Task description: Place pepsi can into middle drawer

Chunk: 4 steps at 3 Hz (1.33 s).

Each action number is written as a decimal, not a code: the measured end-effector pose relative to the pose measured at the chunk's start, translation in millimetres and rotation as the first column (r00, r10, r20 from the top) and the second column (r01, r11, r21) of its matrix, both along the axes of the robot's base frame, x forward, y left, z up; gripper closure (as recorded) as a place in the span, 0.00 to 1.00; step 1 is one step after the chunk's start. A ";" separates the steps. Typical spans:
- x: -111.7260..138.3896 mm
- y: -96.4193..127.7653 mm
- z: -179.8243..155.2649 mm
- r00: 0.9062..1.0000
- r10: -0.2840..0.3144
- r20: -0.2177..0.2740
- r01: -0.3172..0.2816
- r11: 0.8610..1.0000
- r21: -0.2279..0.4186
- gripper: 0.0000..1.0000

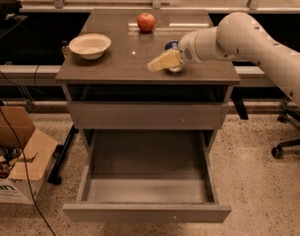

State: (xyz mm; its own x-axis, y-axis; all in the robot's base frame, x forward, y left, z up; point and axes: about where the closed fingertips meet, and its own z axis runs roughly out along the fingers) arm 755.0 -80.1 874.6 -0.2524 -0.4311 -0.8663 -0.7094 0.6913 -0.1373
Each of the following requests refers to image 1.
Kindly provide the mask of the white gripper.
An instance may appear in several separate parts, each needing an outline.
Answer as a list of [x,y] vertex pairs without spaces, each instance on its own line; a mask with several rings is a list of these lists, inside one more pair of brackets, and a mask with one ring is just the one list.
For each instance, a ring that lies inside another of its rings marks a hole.
[[205,50],[202,32],[196,30],[186,33],[179,41],[178,50],[167,49],[148,63],[148,69],[152,72],[169,70],[177,73],[182,70],[181,58],[185,63],[201,63]]

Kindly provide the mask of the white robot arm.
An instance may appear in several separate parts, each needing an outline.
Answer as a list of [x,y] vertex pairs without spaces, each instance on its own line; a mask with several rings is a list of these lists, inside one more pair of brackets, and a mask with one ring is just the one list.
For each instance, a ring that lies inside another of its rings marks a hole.
[[217,26],[186,33],[178,48],[148,63],[152,72],[208,60],[248,60],[300,108],[300,52],[274,40],[252,16],[235,12]]

